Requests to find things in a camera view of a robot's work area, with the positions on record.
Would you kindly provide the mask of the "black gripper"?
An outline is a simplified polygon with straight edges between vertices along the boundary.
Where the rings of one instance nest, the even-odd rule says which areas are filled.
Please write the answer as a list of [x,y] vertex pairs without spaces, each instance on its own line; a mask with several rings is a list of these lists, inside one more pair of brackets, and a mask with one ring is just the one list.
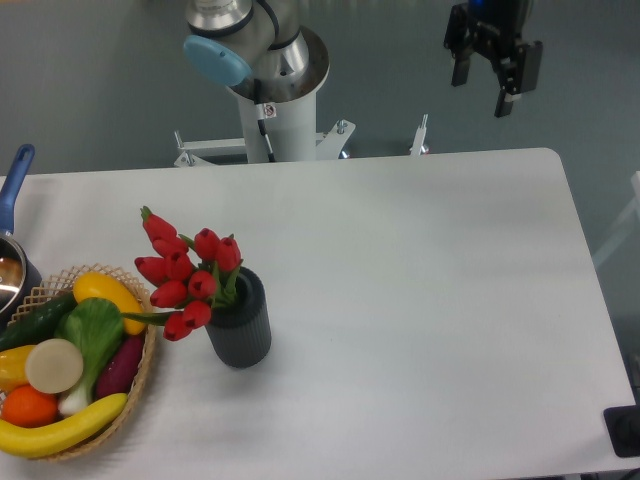
[[443,41],[453,61],[451,85],[467,83],[473,54],[488,60],[501,88],[496,118],[510,115],[518,94],[537,87],[543,43],[522,38],[532,8],[531,1],[520,0],[472,0],[451,7]]

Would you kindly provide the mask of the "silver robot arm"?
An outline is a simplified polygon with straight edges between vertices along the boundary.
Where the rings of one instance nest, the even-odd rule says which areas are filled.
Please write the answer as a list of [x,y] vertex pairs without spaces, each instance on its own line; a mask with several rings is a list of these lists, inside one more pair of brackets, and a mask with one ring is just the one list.
[[[529,1],[462,1],[450,11],[451,84],[466,83],[473,55],[487,59],[500,87],[498,117],[538,83],[543,44],[522,38],[531,10]],[[255,103],[297,99],[326,75],[328,56],[312,53],[296,1],[190,1],[185,18],[183,51],[194,68]]]

